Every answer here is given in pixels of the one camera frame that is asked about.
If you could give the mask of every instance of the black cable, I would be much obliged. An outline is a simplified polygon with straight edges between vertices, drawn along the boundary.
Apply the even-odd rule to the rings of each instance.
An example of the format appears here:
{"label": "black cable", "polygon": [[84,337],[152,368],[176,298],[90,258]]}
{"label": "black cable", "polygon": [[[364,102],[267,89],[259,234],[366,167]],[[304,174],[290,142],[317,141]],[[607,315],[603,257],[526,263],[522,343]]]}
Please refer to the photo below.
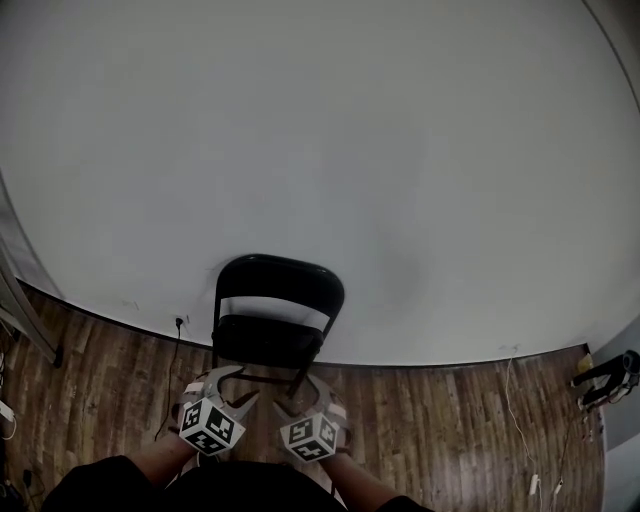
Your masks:
{"label": "black cable", "polygon": [[565,456],[567,454],[567,446],[569,445],[569,434],[571,433],[571,427],[573,426],[573,422],[575,420],[577,420],[578,418],[581,418],[582,415],[578,414],[576,416],[574,416],[570,421],[569,421],[569,425],[567,426],[567,433],[564,436],[564,447],[562,448],[562,457],[560,457],[560,470],[558,471],[558,480],[556,480],[556,486],[551,489],[551,500],[549,501],[549,508],[547,509],[548,511],[551,510],[551,507],[553,506],[553,501],[555,499],[555,489],[558,487],[558,485],[563,481],[562,480],[562,470],[564,469],[564,460],[565,460]]}
{"label": "black cable", "polygon": [[42,477],[40,476],[40,474],[37,471],[32,471],[32,473],[34,475],[36,475],[36,478],[38,479],[38,481],[40,482],[40,485],[42,486],[42,491],[34,496],[34,498],[37,498],[38,496],[41,496],[42,494],[44,494],[46,492],[47,486],[44,485],[44,482],[42,481]]}
{"label": "black cable", "polygon": [[33,499],[34,496],[31,496],[31,493],[29,492],[29,489],[27,489],[27,494],[29,495],[29,501],[31,502],[31,504],[33,505],[33,511],[34,512],[38,512],[38,507],[36,506],[36,502]]}
{"label": "black cable", "polygon": [[182,326],[182,324],[183,324],[182,318],[176,318],[176,327],[178,328],[178,341],[176,342],[176,348],[173,351],[173,358],[171,359],[171,364],[169,365],[169,383],[167,386],[167,413],[165,414],[164,419],[160,424],[160,428],[156,432],[156,435],[153,437],[154,441],[158,440],[158,436],[162,431],[162,427],[164,427],[164,424],[169,419],[169,414],[171,414],[171,377],[172,377],[171,373],[173,370],[173,363],[175,363],[176,356],[178,355],[178,346],[180,345],[180,327]]}

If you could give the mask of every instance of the electrical cable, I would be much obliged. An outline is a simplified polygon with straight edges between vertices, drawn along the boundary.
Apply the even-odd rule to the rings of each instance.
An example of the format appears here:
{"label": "electrical cable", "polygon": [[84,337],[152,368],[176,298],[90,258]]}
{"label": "electrical cable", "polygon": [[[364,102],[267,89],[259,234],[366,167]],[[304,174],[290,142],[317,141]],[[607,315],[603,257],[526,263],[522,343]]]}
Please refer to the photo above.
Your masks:
{"label": "electrical cable", "polygon": [[36,502],[34,501],[34,497],[31,496],[31,493],[29,493],[29,491],[27,490],[27,494],[29,495],[29,501],[31,502],[31,504],[33,505],[33,510],[34,512],[38,512],[38,506],[36,505]]}
{"label": "electrical cable", "polygon": [[7,357],[9,357],[9,353],[13,348],[13,345],[11,345],[11,340],[13,339],[13,335],[11,334],[11,331],[9,331],[6,324],[2,320],[0,320],[0,324],[2,324],[2,327],[4,327],[4,330],[9,335],[9,343],[10,343],[9,348],[5,349],[4,340],[0,338],[0,341],[1,341],[0,356],[2,357],[2,361],[0,361],[0,389],[2,389],[2,386],[4,386],[4,370],[6,367]]}
{"label": "electrical cable", "polygon": [[182,326],[183,323],[184,322],[182,321],[182,318],[176,318],[176,327],[178,328],[178,341],[176,342],[176,348],[173,351],[173,358],[171,359],[171,364],[169,365],[169,383],[167,386],[167,412],[164,416],[164,419],[162,420],[162,423],[160,424],[160,428],[158,428],[156,435],[153,437],[154,441],[158,440],[158,436],[162,431],[162,427],[164,427],[164,424],[169,419],[169,414],[171,414],[171,377],[172,377],[172,371],[173,371],[173,363],[175,363],[176,356],[178,355],[178,347],[180,346],[180,339],[181,339],[180,327]]}
{"label": "electrical cable", "polygon": [[[518,429],[518,432],[520,433],[520,437],[522,438],[522,444],[524,444],[524,449],[527,454],[527,458],[533,463],[534,474],[537,475],[538,471],[536,467],[537,466],[536,461],[533,460],[533,457],[531,456],[531,452],[529,451],[529,446],[527,445],[527,441],[524,438],[524,434],[520,429],[520,425],[518,425],[518,420],[516,420],[516,416],[515,414],[513,414],[513,410],[511,409],[511,400],[509,399],[509,378],[511,376],[511,365],[513,363],[513,358],[517,353],[518,353],[518,346],[516,345],[514,347],[513,354],[509,358],[509,364],[507,365],[507,381],[504,386],[504,394],[505,394],[505,397],[507,398],[507,409],[509,409],[509,414],[511,414],[511,417],[513,418],[513,423],[516,426],[516,429]],[[542,512],[542,481],[540,480],[540,478],[538,478],[537,487],[538,487],[538,495],[540,498],[540,512]]]}
{"label": "electrical cable", "polygon": [[3,437],[2,440],[3,441],[10,441],[11,439],[13,439],[13,436],[16,435],[16,430],[18,430],[18,420],[14,415],[13,416],[13,432],[11,432],[11,435],[9,437]]}
{"label": "electrical cable", "polygon": [[[575,420],[577,420],[578,418],[580,418],[581,414],[578,414],[576,416],[574,416],[573,418],[571,418],[571,420],[569,421],[569,425],[567,425],[567,433],[564,436],[564,446],[562,447],[562,457],[560,457],[560,467],[558,470],[558,480],[556,480],[556,488],[558,487],[558,485],[561,485],[563,480],[562,480],[562,472],[564,470],[564,461],[565,461],[565,456],[567,455],[567,446],[569,445],[569,434],[571,434],[571,427],[573,426],[573,422]],[[554,492],[554,494],[552,495],[552,500],[549,503],[549,508],[547,509],[547,511],[550,511],[552,509],[552,507],[555,505],[556,502],[556,493]]]}
{"label": "electrical cable", "polygon": [[38,496],[42,496],[47,491],[47,486],[44,485],[44,481],[42,480],[42,477],[40,476],[40,474],[37,471],[31,471],[31,473],[36,475],[36,478],[38,479],[38,481],[40,482],[40,485],[42,486],[42,491],[33,495],[34,498],[37,498]]}

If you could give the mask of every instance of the chair leg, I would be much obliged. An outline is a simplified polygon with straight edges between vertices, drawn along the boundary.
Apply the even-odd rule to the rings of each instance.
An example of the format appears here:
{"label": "chair leg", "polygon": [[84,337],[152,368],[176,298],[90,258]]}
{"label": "chair leg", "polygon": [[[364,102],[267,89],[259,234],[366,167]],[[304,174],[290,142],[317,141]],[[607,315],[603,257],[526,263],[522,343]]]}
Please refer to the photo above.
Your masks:
{"label": "chair leg", "polygon": [[306,377],[307,372],[309,371],[309,368],[311,367],[311,363],[313,363],[314,359],[315,359],[315,356],[312,357],[309,360],[309,362],[307,362],[307,364],[305,364],[302,368],[298,370],[298,373],[296,374],[295,379],[293,379],[293,381],[291,382],[291,386],[289,386],[289,390],[287,391],[287,397],[293,398],[294,395],[297,393],[298,388],[300,388],[300,385],[302,384],[302,381]]}
{"label": "chair leg", "polygon": [[211,349],[211,369],[218,367],[218,352],[215,348]]}

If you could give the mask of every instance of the black shirt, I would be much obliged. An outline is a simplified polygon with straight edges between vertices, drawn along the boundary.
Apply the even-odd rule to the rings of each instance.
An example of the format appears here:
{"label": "black shirt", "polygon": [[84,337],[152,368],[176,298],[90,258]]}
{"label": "black shirt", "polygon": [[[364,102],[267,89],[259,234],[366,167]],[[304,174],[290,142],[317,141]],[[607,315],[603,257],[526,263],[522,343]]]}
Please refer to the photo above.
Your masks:
{"label": "black shirt", "polygon": [[[237,511],[344,512],[327,491],[293,468],[259,462],[223,462],[195,468],[164,490],[154,489],[126,457],[73,469],[49,494],[42,512]],[[378,512],[425,512],[407,497]]]}

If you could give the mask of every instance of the yellow object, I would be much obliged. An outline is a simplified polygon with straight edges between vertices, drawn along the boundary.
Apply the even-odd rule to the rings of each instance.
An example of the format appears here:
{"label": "yellow object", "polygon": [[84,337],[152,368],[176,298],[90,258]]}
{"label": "yellow object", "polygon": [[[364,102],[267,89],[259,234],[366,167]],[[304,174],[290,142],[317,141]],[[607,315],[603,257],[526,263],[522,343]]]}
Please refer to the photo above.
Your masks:
{"label": "yellow object", "polygon": [[587,354],[578,362],[578,375],[593,368],[593,358],[591,354]]}

